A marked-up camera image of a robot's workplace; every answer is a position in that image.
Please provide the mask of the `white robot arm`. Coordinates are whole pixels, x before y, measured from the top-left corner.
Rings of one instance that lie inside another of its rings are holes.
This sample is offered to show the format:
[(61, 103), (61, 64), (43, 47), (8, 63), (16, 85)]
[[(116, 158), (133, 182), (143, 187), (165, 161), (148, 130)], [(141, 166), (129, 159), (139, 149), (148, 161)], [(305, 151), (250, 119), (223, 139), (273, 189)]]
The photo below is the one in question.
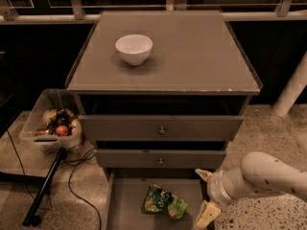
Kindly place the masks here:
[(274, 105), (251, 105), (222, 167), (200, 172), (209, 200), (198, 230), (306, 230), (307, 58)]

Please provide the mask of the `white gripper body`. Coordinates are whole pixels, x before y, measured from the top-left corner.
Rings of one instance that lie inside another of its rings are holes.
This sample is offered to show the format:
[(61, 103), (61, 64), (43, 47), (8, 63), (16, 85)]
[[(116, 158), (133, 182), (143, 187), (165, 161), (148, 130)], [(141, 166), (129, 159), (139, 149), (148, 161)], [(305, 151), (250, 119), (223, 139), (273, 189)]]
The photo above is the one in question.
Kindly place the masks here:
[(209, 198), (221, 207), (226, 207), (234, 202), (234, 199), (227, 193), (223, 183), (223, 171), (212, 173), (207, 181), (207, 194)]

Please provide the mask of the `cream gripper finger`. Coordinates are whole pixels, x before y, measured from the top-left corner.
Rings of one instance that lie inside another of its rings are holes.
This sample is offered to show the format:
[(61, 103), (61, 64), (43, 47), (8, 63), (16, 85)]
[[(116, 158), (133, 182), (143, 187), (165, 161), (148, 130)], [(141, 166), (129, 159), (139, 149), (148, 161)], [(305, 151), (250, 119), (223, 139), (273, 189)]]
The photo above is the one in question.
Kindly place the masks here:
[(205, 229), (221, 211), (222, 209), (217, 203), (204, 200), (195, 221), (195, 228)]
[(210, 171), (195, 169), (195, 173), (205, 182), (207, 182), (212, 175)]

